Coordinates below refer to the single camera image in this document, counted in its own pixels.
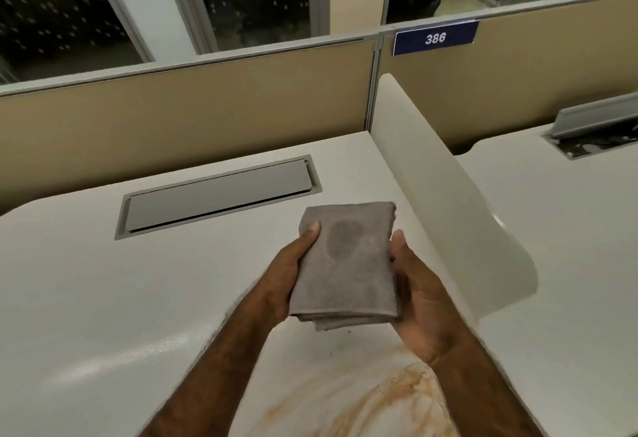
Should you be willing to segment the person's left hand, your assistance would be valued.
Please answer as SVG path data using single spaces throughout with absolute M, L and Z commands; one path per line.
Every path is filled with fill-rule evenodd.
M 300 262 L 295 265 L 290 261 L 289 243 L 275 255 L 255 286 L 260 302 L 267 309 L 272 327 L 289 315 L 290 296 L 298 278 L 299 264 Z

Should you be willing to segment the person's right hand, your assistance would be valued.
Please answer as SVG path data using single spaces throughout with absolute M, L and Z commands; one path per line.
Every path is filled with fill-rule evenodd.
M 395 274 L 395 279 L 401 315 L 392 326 L 405 346 L 434 368 L 471 335 L 470 329 L 442 280 L 425 263 L 421 277 Z

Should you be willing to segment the grey cloth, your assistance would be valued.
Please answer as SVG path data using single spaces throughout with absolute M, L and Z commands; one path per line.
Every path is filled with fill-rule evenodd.
M 312 223 L 320 234 L 299 261 L 289 315 L 316 331 L 389 323 L 401 315 L 388 243 L 392 201 L 307 207 L 300 233 Z

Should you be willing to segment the person's left forearm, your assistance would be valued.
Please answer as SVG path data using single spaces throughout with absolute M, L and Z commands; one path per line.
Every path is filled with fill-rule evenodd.
M 254 286 L 139 437 L 228 437 L 275 327 Z

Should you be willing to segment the person's right forearm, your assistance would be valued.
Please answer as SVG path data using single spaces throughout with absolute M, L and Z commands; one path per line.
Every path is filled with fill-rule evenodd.
M 460 437 L 546 437 L 471 330 L 429 365 Z

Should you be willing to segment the white desk divider panel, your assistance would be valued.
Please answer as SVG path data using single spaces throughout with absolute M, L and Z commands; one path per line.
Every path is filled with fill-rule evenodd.
M 370 133 L 426 232 L 423 260 L 471 326 L 537 293 L 528 251 L 389 73 L 378 81 Z

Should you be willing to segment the brown spill stain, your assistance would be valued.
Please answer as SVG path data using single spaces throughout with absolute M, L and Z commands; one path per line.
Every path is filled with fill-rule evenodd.
M 246 437 L 460 437 L 433 370 L 396 348 L 343 361 L 275 401 Z

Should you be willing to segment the beige cubicle partition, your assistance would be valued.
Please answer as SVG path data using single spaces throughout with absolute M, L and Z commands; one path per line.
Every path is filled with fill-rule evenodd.
M 393 55 L 404 30 L 476 20 L 465 45 Z M 563 108 L 638 92 L 638 0 L 541 0 L 381 31 L 391 74 L 451 148 L 539 126 Z
M 0 215 L 364 130 L 374 36 L 0 94 Z

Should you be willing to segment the blue number sign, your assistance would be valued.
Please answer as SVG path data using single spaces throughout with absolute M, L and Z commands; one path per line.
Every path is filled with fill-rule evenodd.
M 474 42 L 479 25 L 479 20 L 470 20 L 399 31 L 395 35 L 392 55 L 416 54 L 470 45 Z

